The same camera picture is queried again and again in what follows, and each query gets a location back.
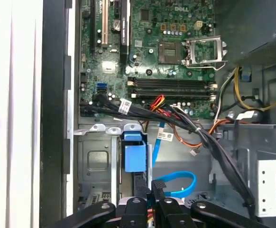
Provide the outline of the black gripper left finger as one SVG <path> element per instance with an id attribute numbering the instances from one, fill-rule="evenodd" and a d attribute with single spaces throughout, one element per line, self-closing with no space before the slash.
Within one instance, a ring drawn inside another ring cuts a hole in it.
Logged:
<path id="1" fill-rule="evenodd" d="M 121 198 L 117 206 L 99 201 L 60 221 L 56 228 L 146 228 L 148 219 L 147 195 L 150 193 L 150 175 L 146 183 L 136 185 L 135 197 Z"/>

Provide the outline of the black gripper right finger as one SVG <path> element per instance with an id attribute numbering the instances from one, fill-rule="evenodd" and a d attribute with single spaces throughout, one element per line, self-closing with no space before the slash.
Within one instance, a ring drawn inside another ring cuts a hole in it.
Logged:
<path id="1" fill-rule="evenodd" d="M 166 197 L 163 180 L 153 180 L 151 194 L 156 228 L 265 228 L 266 225 L 207 201 L 196 201 L 190 208 L 180 200 Z"/>

